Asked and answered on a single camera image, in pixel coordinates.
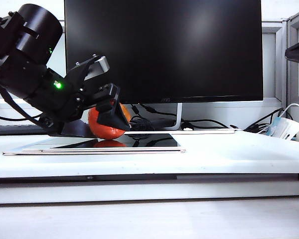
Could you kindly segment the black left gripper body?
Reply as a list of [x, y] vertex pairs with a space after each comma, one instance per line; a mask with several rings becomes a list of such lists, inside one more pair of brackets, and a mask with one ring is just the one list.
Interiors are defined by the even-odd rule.
[[100, 100], [98, 87], [86, 80], [88, 68], [73, 68], [61, 77], [50, 68], [42, 68], [36, 83], [36, 108], [55, 121], [80, 119], [84, 110]]

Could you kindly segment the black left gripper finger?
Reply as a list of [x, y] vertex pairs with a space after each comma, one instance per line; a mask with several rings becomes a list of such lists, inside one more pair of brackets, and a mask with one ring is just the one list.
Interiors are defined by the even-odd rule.
[[95, 94], [95, 109], [99, 112], [97, 123], [121, 129], [130, 130], [130, 125], [120, 106], [120, 88], [110, 83], [99, 87]]
[[94, 137], [89, 126], [80, 119], [62, 122], [51, 118], [40, 118], [39, 122], [49, 136]]

